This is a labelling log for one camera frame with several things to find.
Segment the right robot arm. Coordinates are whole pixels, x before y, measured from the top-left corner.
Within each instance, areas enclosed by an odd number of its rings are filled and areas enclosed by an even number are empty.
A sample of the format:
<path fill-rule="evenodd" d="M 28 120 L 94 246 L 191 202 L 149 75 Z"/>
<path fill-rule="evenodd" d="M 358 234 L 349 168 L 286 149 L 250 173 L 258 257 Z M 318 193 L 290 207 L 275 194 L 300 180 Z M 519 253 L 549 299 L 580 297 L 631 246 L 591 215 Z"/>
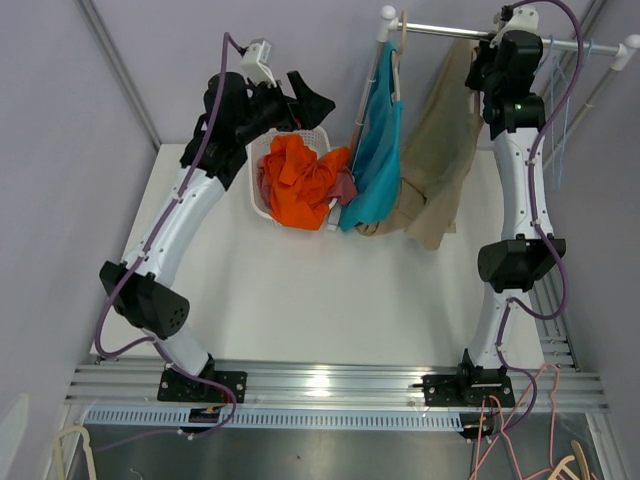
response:
<path fill-rule="evenodd" d="M 546 212 L 541 165 L 545 108 L 531 90 L 542 53 L 542 40 L 532 32 L 499 33 L 481 43 L 465 82 L 483 96 L 482 117 L 503 192 L 503 227 L 500 241 L 478 253 L 485 291 L 470 347 L 455 373 L 422 378 L 429 407 L 480 407 L 492 397 L 514 406 L 507 364 L 509 317 L 566 252 Z"/>

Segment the pink t shirt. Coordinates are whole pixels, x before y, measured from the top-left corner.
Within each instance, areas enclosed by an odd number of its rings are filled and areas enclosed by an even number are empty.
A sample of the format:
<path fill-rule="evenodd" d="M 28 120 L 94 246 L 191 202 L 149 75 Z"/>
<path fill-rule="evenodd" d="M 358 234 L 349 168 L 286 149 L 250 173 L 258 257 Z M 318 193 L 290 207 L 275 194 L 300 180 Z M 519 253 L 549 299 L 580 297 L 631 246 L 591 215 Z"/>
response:
<path fill-rule="evenodd" d="M 322 204 L 346 205 L 357 195 L 351 172 L 346 167 L 332 170 L 322 159 L 295 172 L 293 183 L 288 184 L 279 180 L 285 164 L 276 162 L 267 168 L 265 160 L 261 158 L 257 163 L 256 183 L 260 198 L 271 212 L 294 214 L 321 210 Z"/>

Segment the orange t shirt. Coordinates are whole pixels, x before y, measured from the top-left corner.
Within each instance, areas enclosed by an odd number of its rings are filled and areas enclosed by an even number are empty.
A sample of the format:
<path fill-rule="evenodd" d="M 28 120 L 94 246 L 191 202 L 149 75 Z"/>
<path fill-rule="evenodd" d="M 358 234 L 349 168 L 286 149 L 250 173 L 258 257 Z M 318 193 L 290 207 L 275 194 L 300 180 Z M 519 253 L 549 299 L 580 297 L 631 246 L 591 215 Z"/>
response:
<path fill-rule="evenodd" d="M 257 163 L 260 195 L 271 217 L 285 227 L 320 229 L 332 201 L 345 206 L 357 195 L 348 159 L 346 147 L 320 157 L 297 134 L 276 136 Z"/>

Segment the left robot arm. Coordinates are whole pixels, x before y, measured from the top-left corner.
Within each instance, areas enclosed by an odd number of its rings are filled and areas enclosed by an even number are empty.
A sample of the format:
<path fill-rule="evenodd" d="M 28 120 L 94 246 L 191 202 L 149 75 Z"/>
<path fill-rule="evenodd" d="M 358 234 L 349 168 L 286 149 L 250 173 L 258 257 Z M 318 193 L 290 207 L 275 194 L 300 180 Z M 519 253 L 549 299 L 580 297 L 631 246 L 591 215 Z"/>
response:
<path fill-rule="evenodd" d="M 187 325 L 189 301 L 172 288 L 182 258 L 213 206 L 245 165 L 246 148 L 271 130 L 312 130 L 335 109 L 297 71 L 280 85 L 236 72 L 213 76 L 203 94 L 204 111 L 179 160 L 170 196 L 140 243 L 99 278 L 108 306 L 143 332 L 165 359 L 157 398 L 164 402 L 242 402 L 247 376 L 216 368 Z"/>

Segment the beige t shirt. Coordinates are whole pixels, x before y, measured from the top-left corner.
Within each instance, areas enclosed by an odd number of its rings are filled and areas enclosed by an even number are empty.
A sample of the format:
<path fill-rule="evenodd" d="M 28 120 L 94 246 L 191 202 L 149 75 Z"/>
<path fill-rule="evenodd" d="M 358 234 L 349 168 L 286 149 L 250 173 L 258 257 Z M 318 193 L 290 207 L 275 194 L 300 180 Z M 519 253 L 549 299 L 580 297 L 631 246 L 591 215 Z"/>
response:
<path fill-rule="evenodd" d="M 480 93 L 466 86 L 478 46 L 453 42 L 423 115 L 400 149 L 400 183 L 383 221 L 360 224 L 364 236 L 405 232 L 429 251 L 456 232 L 464 181 L 470 172 L 484 121 Z"/>

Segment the blue wire hanger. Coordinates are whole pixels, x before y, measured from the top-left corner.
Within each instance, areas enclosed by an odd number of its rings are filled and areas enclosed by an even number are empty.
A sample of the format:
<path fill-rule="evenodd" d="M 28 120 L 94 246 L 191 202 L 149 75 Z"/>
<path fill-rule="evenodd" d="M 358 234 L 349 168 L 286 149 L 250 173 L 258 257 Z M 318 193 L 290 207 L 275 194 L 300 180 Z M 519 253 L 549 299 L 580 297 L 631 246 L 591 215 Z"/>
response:
<path fill-rule="evenodd" d="M 594 39 L 591 38 L 588 41 L 587 47 L 584 49 L 584 55 L 582 56 L 582 64 L 583 65 L 585 65 L 589 61 L 589 59 L 590 59 L 590 57 L 591 57 L 591 55 L 593 53 L 594 45 L 595 45 Z"/>
<path fill-rule="evenodd" d="M 551 37 L 550 48 L 546 61 L 551 65 L 549 80 L 549 109 L 553 113 L 558 101 L 562 98 L 569 86 L 569 77 L 565 69 L 561 66 L 561 54 L 554 51 L 554 38 Z M 551 122 L 549 148 L 549 166 L 551 167 L 552 186 L 555 191 L 562 187 L 564 174 L 564 158 L 566 151 L 566 134 L 568 133 L 570 101 L 563 107 L 562 113 L 556 116 Z"/>

